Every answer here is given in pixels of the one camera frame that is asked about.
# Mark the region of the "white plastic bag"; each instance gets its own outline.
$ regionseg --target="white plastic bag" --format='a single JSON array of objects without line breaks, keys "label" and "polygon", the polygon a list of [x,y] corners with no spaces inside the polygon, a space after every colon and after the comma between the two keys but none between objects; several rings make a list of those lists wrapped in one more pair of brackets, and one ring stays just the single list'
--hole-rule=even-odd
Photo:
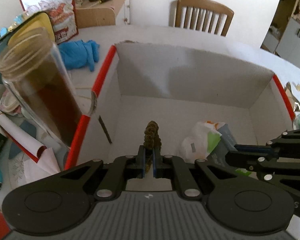
[{"label": "white plastic bag", "polygon": [[189,136],[182,141],[178,155],[187,163],[194,163],[196,159],[206,160],[220,141],[221,133],[217,131],[217,127],[223,124],[197,122]]}]

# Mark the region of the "plastic bag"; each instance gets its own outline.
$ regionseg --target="plastic bag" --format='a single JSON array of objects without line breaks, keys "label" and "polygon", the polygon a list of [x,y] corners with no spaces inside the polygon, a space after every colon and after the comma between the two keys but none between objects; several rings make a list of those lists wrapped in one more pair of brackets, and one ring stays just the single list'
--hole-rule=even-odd
[{"label": "plastic bag", "polygon": [[20,0],[27,15],[46,11],[54,31],[56,43],[68,41],[78,34],[74,13],[74,0]]},{"label": "plastic bag", "polygon": [[218,125],[208,122],[197,122],[179,147],[179,156],[188,163],[196,159],[207,159],[208,155],[218,145],[221,133],[217,131]]}]

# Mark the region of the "wooden cabinet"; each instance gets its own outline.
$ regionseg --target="wooden cabinet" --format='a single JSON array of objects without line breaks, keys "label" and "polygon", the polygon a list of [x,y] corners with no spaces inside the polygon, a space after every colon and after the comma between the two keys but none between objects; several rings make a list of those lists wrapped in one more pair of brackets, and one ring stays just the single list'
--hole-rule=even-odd
[{"label": "wooden cabinet", "polygon": [[130,24],[129,0],[111,0],[105,3],[83,1],[76,9],[78,28]]}]

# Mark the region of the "snack bag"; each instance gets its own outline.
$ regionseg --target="snack bag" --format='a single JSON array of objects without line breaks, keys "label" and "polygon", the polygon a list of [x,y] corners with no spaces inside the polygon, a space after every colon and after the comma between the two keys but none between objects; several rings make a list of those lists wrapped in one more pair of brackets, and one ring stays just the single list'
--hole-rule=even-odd
[{"label": "snack bag", "polygon": [[74,0],[20,0],[20,3],[29,16],[38,11],[48,13],[57,44],[78,34]]}]

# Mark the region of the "white cardboard box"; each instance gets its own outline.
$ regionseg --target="white cardboard box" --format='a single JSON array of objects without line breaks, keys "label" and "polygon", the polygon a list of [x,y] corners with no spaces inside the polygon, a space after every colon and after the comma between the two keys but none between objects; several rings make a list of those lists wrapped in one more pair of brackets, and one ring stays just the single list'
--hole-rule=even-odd
[{"label": "white cardboard box", "polygon": [[136,155],[151,120],[159,125],[162,155],[176,155],[198,121],[228,123],[239,144],[265,145],[292,130],[294,114],[275,73],[204,50],[116,44],[92,93],[97,107],[90,116],[82,116],[66,168],[93,158],[108,163],[121,155]]}]

